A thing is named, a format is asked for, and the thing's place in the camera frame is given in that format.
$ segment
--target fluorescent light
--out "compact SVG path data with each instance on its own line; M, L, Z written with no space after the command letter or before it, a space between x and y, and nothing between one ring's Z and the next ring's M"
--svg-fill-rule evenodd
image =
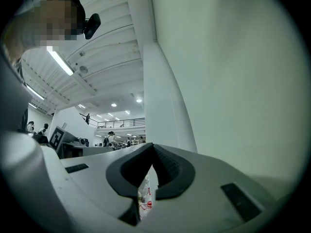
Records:
M29 85L27 85L27 88L36 96L38 96L39 98L41 98L42 100L44 100L44 97L42 97L41 95L37 94Z
M57 54L57 52L49 51L50 55L54 58L54 60L59 64L59 66L69 75L71 76L73 74L73 71L69 66L62 60L61 57Z
M32 105L31 103L28 103L31 107L34 107L35 109L37 108L37 107L35 107L34 105Z

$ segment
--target ceiling light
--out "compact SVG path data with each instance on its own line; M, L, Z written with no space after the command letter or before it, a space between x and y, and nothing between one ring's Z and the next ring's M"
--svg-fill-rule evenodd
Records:
M35 109L37 108L37 107L35 107L34 105L32 105L31 103L28 103L31 107L34 107Z
M27 88L36 96L38 96L39 98L41 98L42 100L44 100L44 98L42 96L40 96L38 93L36 93L29 85L27 85Z
M69 75L73 74L72 69L62 60L62 58L57 54L57 52L50 51L51 47L47 47L48 52L54 58L54 60L59 64L59 66Z

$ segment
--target railing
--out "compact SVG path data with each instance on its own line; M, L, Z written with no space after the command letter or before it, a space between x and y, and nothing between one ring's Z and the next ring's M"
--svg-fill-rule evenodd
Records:
M145 125L145 118L136 118L128 120L119 121L108 121L108 122L97 122L93 119L89 119L89 126L102 129L102 128L122 128L122 127L133 127L133 126L143 126Z

